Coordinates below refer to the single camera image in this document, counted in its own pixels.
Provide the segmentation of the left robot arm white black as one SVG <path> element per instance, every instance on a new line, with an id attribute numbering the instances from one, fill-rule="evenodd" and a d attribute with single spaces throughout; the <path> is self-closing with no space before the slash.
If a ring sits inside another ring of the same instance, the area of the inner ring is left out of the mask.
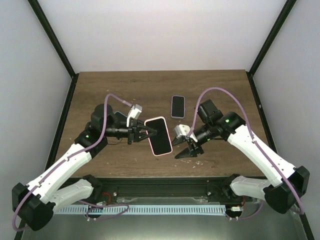
<path id="1" fill-rule="evenodd" d="M 97 105 L 84 130 L 58 161 L 28 184 L 18 183 L 13 187 L 14 217 L 20 217 L 33 231 L 38 231 L 68 205 L 87 200 L 97 202 L 103 187 L 90 174 L 67 187 L 62 185 L 108 145 L 109 137 L 126 138 L 131 144 L 157 135 L 156 129 L 139 120 L 142 107 L 137 104 L 129 107 L 126 121 L 120 121 L 109 104 Z"/>

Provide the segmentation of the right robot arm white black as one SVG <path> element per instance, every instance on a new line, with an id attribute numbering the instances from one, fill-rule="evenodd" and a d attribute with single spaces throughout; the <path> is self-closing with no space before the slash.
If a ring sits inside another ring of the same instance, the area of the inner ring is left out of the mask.
<path id="1" fill-rule="evenodd" d="M 224 140 L 240 150 L 254 163 L 266 179 L 231 175 L 222 188 L 223 198 L 229 202 L 239 196 L 266 201 L 276 212 L 285 214 L 307 191 L 310 172 L 296 167 L 280 157 L 254 133 L 250 133 L 246 122 L 237 113 L 223 114 L 211 100 L 201 103 L 197 115 L 203 125 L 192 130 L 188 125 L 179 124 L 174 128 L 176 137 L 173 146 L 186 142 L 187 148 L 175 158 L 196 158 L 204 153 L 202 145 L 210 140 Z"/>

